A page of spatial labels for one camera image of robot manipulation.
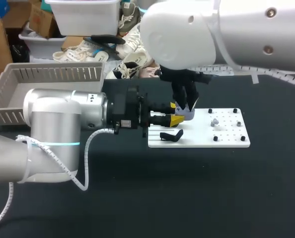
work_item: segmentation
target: white plastic bin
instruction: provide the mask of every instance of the white plastic bin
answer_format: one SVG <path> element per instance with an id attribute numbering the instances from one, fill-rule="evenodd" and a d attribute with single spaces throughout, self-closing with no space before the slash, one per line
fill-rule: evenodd
<path id="1" fill-rule="evenodd" d="M 120 0 L 45 0 L 64 36 L 117 35 Z"/>
<path id="2" fill-rule="evenodd" d="M 50 39 L 29 37 L 25 31 L 18 37 L 24 40 L 30 50 L 30 55 L 38 59 L 53 59 L 53 53 L 62 51 L 62 45 L 66 39 L 66 37 Z"/>

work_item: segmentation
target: table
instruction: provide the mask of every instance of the table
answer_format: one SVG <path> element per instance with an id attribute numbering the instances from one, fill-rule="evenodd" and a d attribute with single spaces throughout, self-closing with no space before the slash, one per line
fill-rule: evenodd
<path id="1" fill-rule="evenodd" d="M 295 237 L 295 86 L 259 81 L 219 77 L 197 86 L 197 108 L 241 108 L 249 148 L 151 149 L 140 129 L 100 135 L 90 148 L 89 190 L 16 184 L 0 237 Z M 103 91 L 111 97 L 128 84 L 152 101 L 171 99 L 170 84 L 157 79 L 107 80 Z M 19 133 L 27 128 L 0 128 Z M 89 135 L 82 132 L 81 147 Z M 0 184 L 0 211 L 7 192 Z"/>

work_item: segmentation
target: robotic arm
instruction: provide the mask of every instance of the robotic arm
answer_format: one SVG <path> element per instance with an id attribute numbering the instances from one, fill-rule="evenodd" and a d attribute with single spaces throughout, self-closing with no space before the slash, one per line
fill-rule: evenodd
<path id="1" fill-rule="evenodd" d="M 170 0 L 140 26 L 146 50 L 169 69 L 227 63 L 295 71 L 295 0 Z"/>
<path id="2" fill-rule="evenodd" d="M 145 48 L 161 64 L 160 78 L 172 83 L 173 98 L 183 109 L 187 105 L 192 110 L 198 99 L 194 82 L 210 80 L 188 68 L 227 63 L 235 70 L 245 65 L 295 71 L 295 0 L 161 2 L 145 13 L 140 32 Z M 151 111 L 168 115 L 151 117 Z M 142 127 L 146 136 L 150 124 L 175 126 L 184 117 L 174 113 L 172 107 L 150 103 L 137 88 L 116 95 L 113 102 L 104 93 L 34 89 L 24 102 L 33 139 L 26 145 L 0 136 L 0 181 L 72 179 L 86 190 L 87 173 L 85 186 L 74 177 L 81 128 L 95 131 L 89 146 L 99 131 L 117 134 L 122 128 Z M 11 182 L 9 188 L 0 220 L 11 203 Z"/>

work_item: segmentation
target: cable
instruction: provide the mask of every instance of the cable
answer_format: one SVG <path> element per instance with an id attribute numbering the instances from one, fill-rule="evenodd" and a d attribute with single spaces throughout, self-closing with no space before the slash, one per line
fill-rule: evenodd
<path id="1" fill-rule="evenodd" d="M 240 66 L 240 71 L 244 72 L 252 72 L 256 74 L 266 74 L 271 77 L 280 79 L 282 81 L 291 83 L 295 85 L 295 77 L 285 74 L 281 71 L 278 71 L 276 69 L 266 69 L 266 68 L 257 68 L 257 67 L 250 67 L 250 66 Z M 217 72 L 217 71 L 233 71 L 233 68 L 228 65 L 210 65 L 205 67 L 193 67 L 189 70 L 192 71 L 199 71 L 199 72 Z"/>
<path id="2" fill-rule="evenodd" d="M 31 138 L 29 136 L 19 135 L 17 137 L 17 141 L 30 141 L 31 143 L 38 146 L 41 150 L 43 150 L 46 154 L 48 154 L 71 178 L 71 180 L 82 190 L 86 191 L 89 186 L 89 169 L 88 169 L 88 151 L 91 141 L 95 136 L 102 133 L 113 134 L 113 129 L 100 129 L 95 131 L 91 136 L 87 139 L 86 146 L 84 149 L 84 185 L 71 173 L 71 171 L 64 165 L 64 163 L 50 150 L 49 146 L 44 145 L 42 142 Z"/>
<path id="3" fill-rule="evenodd" d="M 14 184 L 12 182 L 10 182 L 10 183 L 8 183 L 8 186 L 9 186 L 8 199 L 7 199 L 7 202 L 6 202 L 6 205 L 3 209 L 3 211 L 0 214 L 0 221 L 3 219 L 3 217 L 7 213 L 8 209 L 10 207 L 10 204 L 12 203 L 12 200 L 13 200 Z"/>
<path id="4" fill-rule="evenodd" d="M 82 191 L 86 191 L 88 189 L 89 186 L 89 169 L 88 169 L 88 151 L 89 151 L 89 147 L 91 144 L 91 141 L 93 140 L 93 138 L 95 136 L 97 136 L 98 134 L 102 134 L 102 133 L 109 133 L 109 134 L 113 134 L 114 130 L 113 129 L 101 129 L 101 130 L 97 130 L 95 131 L 93 134 L 90 135 L 90 137 L 87 139 L 86 142 L 86 146 L 84 149 L 84 185 L 82 185 L 79 180 L 71 173 L 71 171 L 62 163 L 62 161 L 49 149 L 48 146 L 44 145 L 42 142 L 31 138 L 29 136 L 24 136 L 24 135 L 18 135 L 16 141 L 27 141 L 27 148 L 28 148 L 28 157 L 27 160 L 31 161 L 30 157 L 30 150 L 32 149 L 31 144 L 34 143 L 35 145 L 37 145 L 41 150 L 43 150 L 45 153 L 47 153 L 68 175 L 69 177 L 72 179 L 72 181 L 82 190 Z M 12 200 L 13 200 L 13 193 L 14 193 L 14 184 L 12 182 L 9 183 L 9 192 L 8 192 L 8 199 L 6 202 L 6 205 L 3 209 L 3 211 L 0 214 L 0 221 L 3 219 L 3 217 L 5 216 L 5 214 L 7 213 Z"/>

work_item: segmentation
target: gray plastic basket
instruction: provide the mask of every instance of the gray plastic basket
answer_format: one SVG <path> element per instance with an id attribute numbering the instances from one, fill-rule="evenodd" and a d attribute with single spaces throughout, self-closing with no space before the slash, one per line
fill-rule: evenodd
<path id="1" fill-rule="evenodd" d="M 25 124 L 23 102 L 34 88 L 101 92 L 102 62 L 10 63 L 0 75 L 0 125 Z"/>

